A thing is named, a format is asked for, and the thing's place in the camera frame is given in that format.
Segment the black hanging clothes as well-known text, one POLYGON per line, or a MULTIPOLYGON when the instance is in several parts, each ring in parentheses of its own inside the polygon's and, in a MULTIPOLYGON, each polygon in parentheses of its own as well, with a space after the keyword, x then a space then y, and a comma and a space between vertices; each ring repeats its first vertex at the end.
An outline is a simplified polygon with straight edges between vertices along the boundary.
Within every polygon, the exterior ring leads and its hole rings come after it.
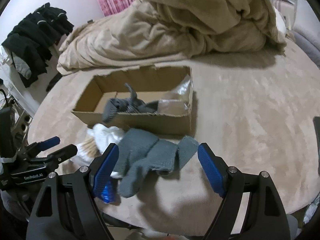
POLYGON ((21 20, 2 46, 11 57, 12 53, 23 59, 31 70, 29 80, 18 73, 24 87, 30 87, 38 76, 47 72, 52 58, 52 49, 64 35, 69 35, 74 25, 69 22, 67 12, 46 3, 21 20))

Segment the beige crumpled duvet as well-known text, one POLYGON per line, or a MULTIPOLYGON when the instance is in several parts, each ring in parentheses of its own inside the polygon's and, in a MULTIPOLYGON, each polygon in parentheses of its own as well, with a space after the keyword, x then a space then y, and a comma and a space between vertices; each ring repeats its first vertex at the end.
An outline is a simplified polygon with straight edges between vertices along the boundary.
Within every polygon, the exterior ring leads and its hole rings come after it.
POLYGON ((60 47, 57 70, 149 65, 266 44, 286 46, 270 0, 134 0, 75 28, 60 47))

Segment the clear plastic bag brown item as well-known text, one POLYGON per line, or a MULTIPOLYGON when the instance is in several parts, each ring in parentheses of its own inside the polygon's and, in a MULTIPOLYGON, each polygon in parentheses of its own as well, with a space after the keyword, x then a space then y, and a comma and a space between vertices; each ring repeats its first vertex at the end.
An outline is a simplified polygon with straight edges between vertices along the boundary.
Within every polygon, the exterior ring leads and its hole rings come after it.
POLYGON ((178 86, 166 92, 158 101, 158 113, 165 115, 187 115, 190 108, 193 84, 190 75, 186 75, 178 86))

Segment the grey patterned socks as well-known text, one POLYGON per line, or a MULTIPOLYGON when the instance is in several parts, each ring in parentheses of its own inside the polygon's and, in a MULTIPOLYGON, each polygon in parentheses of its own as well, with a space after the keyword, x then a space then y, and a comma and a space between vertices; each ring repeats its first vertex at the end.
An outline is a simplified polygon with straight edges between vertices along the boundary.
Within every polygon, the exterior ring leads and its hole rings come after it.
POLYGON ((102 122, 109 123, 118 113, 157 113, 158 100, 144 102, 139 99, 136 91, 128 84, 124 84, 130 96, 125 99, 111 98, 107 101, 102 114, 102 122))

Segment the white socks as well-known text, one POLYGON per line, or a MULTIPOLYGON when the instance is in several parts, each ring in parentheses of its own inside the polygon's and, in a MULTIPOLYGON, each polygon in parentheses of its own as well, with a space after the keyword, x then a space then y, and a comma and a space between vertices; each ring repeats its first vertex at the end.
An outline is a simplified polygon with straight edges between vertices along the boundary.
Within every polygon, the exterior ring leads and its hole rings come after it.
POLYGON ((90 149, 86 156, 88 161, 92 162, 95 157, 102 155, 109 144, 119 144, 125 135, 125 131, 119 127, 106 127, 103 124, 96 124, 93 128, 87 130, 91 139, 90 149))

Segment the grey hanging garment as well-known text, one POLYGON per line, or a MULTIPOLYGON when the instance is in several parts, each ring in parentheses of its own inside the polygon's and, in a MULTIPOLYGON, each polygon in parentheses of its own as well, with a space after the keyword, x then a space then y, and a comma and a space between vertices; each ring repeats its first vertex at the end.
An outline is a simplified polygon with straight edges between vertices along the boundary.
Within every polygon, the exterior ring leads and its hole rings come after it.
POLYGON ((12 62, 17 72, 21 74, 25 79, 29 80, 31 77, 31 70, 28 64, 18 57, 16 54, 12 53, 12 62))

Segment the open cardboard box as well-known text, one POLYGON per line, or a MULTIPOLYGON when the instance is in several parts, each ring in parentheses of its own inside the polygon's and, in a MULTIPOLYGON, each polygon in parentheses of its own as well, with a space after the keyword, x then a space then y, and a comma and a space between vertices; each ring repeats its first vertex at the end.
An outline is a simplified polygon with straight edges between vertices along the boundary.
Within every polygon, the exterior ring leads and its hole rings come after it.
POLYGON ((72 113, 88 126, 190 135, 192 104, 190 67, 147 66, 93 76, 72 113))

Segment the dark grey knit socks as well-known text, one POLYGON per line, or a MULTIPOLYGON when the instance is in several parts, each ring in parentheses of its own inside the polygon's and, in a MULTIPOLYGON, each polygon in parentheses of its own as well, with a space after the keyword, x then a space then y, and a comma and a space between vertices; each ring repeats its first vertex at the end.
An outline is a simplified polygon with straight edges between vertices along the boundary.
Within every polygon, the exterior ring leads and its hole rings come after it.
POLYGON ((149 172, 167 176, 180 170, 196 153, 199 143, 190 136, 179 143, 161 139, 142 129, 130 129, 118 144, 119 158, 113 169, 121 175, 118 187, 124 198, 134 196, 149 172))

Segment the white headboard frame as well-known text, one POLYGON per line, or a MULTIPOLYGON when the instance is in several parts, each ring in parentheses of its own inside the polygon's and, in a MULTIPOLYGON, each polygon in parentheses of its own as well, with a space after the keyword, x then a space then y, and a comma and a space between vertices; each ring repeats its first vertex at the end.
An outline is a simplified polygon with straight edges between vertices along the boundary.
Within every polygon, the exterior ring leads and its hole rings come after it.
POLYGON ((297 0, 272 0, 272 4, 280 12, 287 29, 292 29, 295 22, 297 0))

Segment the grey pillow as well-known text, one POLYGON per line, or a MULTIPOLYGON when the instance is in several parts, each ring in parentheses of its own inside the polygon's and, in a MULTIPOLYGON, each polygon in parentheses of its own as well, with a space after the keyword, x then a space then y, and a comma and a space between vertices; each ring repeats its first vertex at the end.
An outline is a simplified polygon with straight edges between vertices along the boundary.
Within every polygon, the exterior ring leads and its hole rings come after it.
POLYGON ((319 26, 304 28, 296 25, 293 28, 296 44, 308 55, 319 68, 319 26))

